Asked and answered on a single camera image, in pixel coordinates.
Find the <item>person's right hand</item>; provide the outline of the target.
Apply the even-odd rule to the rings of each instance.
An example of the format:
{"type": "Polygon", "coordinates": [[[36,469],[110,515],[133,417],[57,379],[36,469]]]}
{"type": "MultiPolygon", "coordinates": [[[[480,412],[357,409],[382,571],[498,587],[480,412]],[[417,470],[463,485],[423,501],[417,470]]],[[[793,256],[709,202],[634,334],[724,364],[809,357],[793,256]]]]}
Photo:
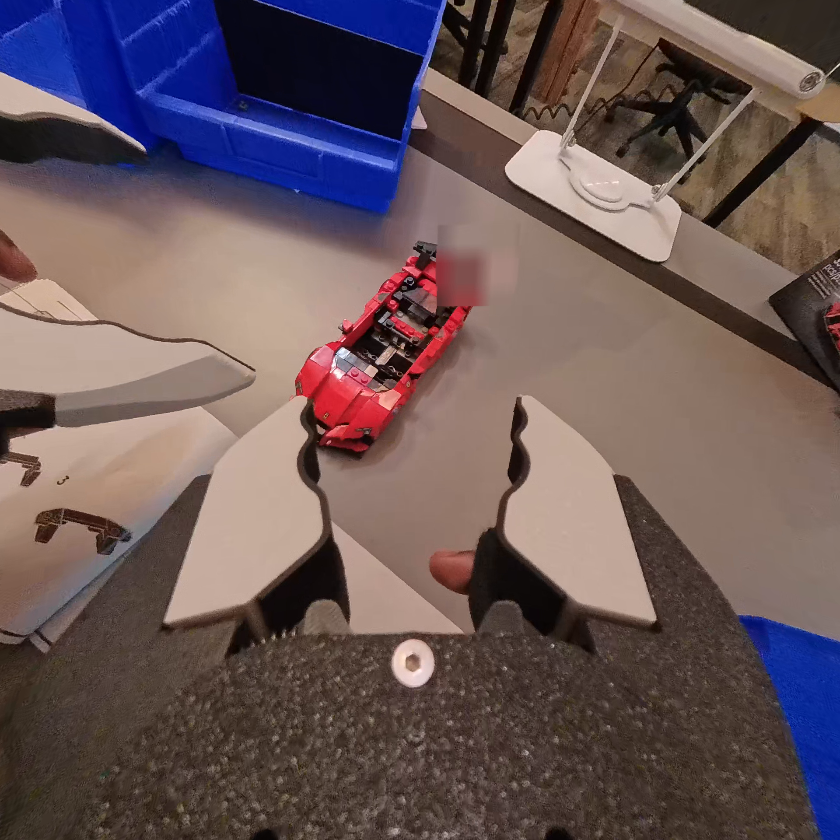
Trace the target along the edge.
{"type": "Polygon", "coordinates": [[[476,562],[474,550],[440,550],[429,560],[429,571],[437,583],[451,592],[466,595],[476,562]]]}

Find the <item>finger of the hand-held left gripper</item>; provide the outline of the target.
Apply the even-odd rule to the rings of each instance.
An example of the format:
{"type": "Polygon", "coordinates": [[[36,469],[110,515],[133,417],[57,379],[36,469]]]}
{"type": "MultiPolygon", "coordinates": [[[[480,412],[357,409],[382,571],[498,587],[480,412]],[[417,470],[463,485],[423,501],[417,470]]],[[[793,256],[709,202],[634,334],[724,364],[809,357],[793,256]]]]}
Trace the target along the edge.
{"type": "Polygon", "coordinates": [[[2,304],[3,435],[177,413],[250,387],[256,371],[210,343],[2,304]]]}
{"type": "Polygon", "coordinates": [[[3,73],[1,160],[141,165],[148,153],[142,143],[98,115],[3,73]]]}

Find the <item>blue cloth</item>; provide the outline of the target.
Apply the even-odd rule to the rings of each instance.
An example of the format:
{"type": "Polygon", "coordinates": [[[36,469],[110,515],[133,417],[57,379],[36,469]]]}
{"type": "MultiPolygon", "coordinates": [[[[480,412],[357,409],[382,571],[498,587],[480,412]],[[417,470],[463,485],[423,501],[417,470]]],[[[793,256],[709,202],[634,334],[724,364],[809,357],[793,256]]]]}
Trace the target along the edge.
{"type": "Polygon", "coordinates": [[[839,838],[839,642],[760,616],[740,622],[789,723],[817,828],[839,838]]]}

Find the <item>black printed box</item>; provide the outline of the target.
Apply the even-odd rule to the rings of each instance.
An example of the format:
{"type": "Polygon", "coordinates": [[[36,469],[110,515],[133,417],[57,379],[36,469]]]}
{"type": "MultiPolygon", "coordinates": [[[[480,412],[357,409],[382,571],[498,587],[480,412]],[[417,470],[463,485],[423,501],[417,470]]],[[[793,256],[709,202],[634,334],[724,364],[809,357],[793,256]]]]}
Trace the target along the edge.
{"type": "Polygon", "coordinates": [[[839,252],[769,299],[775,313],[839,391],[839,252]]]}

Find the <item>blue plastic storage bin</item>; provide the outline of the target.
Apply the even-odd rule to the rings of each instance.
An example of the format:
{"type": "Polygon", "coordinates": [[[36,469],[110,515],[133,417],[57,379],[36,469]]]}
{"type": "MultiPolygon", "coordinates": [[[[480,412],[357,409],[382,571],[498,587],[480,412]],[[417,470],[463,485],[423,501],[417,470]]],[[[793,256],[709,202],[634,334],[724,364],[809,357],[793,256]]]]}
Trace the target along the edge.
{"type": "Polygon", "coordinates": [[[187,160],[385,213],[444,8],[137,1],[109,14],[147,123],[187,160]]]}
{"type": "Polygon", "coordinates": [[[2,1],[1,71],[98,115],[152,150],[103,2],[2,1]]]}

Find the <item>red lego car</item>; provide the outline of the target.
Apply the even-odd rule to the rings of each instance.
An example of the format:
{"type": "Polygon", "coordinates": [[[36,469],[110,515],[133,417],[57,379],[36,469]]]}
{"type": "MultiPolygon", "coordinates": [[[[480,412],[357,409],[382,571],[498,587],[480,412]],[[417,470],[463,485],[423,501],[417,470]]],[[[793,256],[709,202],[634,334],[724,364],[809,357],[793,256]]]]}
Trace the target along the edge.
{"type": "Polygon", "coordinates": [[[340,337],[309,354],[295,381],[311,402],[318,444],[362,454],[413,397],[444,356],[470,307],[438,302],[437,245],[415,255],[342,321],[340,337]]]}

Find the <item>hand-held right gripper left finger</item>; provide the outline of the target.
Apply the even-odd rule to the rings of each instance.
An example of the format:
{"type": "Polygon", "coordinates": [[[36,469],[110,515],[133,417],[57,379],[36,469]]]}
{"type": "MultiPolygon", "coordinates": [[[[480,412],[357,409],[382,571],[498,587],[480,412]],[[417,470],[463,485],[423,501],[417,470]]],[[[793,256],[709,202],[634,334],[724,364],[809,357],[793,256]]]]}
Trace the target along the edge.
{"type": "Polygon", "coordinates": [[[341,553],[319,486],[312,403],[295,396],[239,439],[207,485],[167,628],[238,621],[251,634],[298,625],[310,604],[350,620],[341,553]]]}

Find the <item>black metal table leg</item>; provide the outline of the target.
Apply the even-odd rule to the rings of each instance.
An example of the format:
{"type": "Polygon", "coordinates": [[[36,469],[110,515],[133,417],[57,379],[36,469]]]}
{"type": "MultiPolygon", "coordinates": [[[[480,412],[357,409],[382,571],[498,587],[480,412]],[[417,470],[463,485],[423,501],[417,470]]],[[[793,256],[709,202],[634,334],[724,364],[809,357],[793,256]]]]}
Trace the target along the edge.
{"type": "Polygon", "coordinates": [[[766,183],[814,134],[824,127],[825,123],[823,121],[811,117],[802,117],[702,219],[703,224],[717,228],[747,201],[762,184],[766,183]]]}

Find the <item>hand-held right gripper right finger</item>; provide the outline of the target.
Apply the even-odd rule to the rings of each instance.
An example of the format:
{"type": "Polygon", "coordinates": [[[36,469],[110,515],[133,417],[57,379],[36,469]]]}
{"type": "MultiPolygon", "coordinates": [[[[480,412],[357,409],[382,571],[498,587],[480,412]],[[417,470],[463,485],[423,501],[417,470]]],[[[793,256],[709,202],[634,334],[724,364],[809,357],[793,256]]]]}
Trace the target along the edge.
{"type": "Polygon", "coordinates": [[[479,538],[468,588],[479,629],[501,602],[541,635],[588,640],[591,620],[653,631],[658,617],[613,469],[530,395],[511,422],[510,482],[479,538]]]}

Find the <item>black metal table frame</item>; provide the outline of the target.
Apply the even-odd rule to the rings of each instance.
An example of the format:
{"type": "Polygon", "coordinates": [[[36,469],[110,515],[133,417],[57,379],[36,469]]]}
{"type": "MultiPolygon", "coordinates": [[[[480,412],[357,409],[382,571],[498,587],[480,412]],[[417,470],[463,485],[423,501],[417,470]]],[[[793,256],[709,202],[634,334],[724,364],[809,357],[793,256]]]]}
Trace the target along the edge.
{"type": "MultiPolygon", "coordinates": [[[[446,2],[442,26],[455,38],[463,51],[458,70],[458,84],[486,98],[506,44],[516,3],[497,2],[493,17],[490,17],[491,1],[475,1],[470,16],[459,10],[464,5],[464,1],[446,2]]],[[[523,116],[554,30],[562,12],[569,5],[570,2],[548,1],[542,11],[508,109],[518,117],[523,116]]]]}

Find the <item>black office chair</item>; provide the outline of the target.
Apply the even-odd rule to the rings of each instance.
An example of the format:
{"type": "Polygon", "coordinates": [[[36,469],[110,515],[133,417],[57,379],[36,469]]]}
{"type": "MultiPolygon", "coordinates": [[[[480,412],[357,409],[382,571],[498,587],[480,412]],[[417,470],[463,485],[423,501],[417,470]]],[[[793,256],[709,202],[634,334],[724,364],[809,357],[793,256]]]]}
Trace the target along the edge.
{"type": "Polygon", "coordinates": [[[649,50],[626,85],[606,102],[605,123],[613,123],[616,112],[621,109],[650,116],[650,120],[642,129],[627,136],[617,147],[615,156],[622,159],[634,142],[648,134],[657,133],[660,137],[665,137],[669,131],[673,131],[686,159],[690,160],[696,152],[695,140],[702,143],[709,140],[707,132],[690,110],[694,99],[706,97],[722,105],[729,105],[732,102],[731,96],[745,97],[751,90],[741,79],[661,38],[649,50]],[[682,81],[682,88],[677,91],[671,90],[669,100],[663,99],[662,95],[656,97],[647,89],[628,97],[629,88],[656,51],[661,53],[665,60],[656,66],[655,75],[668,73],[682,81]]]}

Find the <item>wooden post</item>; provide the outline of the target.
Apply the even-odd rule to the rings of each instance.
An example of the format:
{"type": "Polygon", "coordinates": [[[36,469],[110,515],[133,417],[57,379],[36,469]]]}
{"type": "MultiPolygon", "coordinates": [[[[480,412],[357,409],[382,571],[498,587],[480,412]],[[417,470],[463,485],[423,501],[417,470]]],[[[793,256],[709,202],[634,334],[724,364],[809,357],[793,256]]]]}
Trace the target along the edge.
{"type": "Polygon", "coordinates": [[[560,104],[572,76],[592,47],[600,7],[596,1],[563,2],[532,89],[536,102],[551,107],[560,104]]]}

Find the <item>white desk lamp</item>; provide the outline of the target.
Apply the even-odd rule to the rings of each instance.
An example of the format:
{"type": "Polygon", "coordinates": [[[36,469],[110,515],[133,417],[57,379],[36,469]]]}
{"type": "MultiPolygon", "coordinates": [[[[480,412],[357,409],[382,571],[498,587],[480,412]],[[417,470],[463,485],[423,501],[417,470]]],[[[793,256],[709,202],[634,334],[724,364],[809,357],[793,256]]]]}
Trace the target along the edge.
{"type": "Polygon", "coordinates": [[[507,163],[508,180],[525,193],[571,216],[648,261],[671,255],[682,211],[673,189],[701,163],[712,145],[761,96],[803,104],[823,95],[838,65],[838,2],[759,2],[761,17],[747,20],[746,2],[598,2],[612,31],[569,121],[561,133],[539,130],[507,163]],[[581,118],[604,65],[620,35],[646,23],[696,62],[708,65],[708,82],[685,80],[670,101],[626,101],[619,91],[588,112],[612,117],[618,108],[638,105],[653,117],[651,130],[677,130],[682,102],[704,89],[723,93],[721,77],[731,77],[740,100],[710,133],[687,126],[688,156],[667,182],[651,185],[580,145],[581,118]]]}

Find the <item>white instruction booklet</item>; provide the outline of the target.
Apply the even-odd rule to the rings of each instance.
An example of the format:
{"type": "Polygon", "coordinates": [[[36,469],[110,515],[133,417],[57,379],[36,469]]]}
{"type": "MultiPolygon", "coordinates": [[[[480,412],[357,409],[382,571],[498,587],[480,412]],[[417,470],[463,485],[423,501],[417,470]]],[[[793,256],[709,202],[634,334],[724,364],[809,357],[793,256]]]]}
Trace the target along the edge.
{"type": "MultiPolygon", "coordinates": [[[[49,651],[111,568],[175,512],[194,479],[209,476],[237,443],[208,411],[82,428],[56,428],[13,443],[2,458],[2,644],[49,651]]],[[[362,634],[460,634],[341,528],[350,627],[362,634]]]]}

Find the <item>person's left hand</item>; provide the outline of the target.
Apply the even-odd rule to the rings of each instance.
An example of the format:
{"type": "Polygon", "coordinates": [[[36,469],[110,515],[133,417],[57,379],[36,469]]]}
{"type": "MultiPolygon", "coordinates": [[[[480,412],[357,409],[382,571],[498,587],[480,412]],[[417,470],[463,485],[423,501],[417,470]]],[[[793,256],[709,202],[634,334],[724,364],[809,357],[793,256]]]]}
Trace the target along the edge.
{"type": "Polygon", "coordinates": [[[32,261],[16,246],[4,231],[1,240],[1,278],[16,283],[30,282],[38,278],[38,272],[32,261]]]}

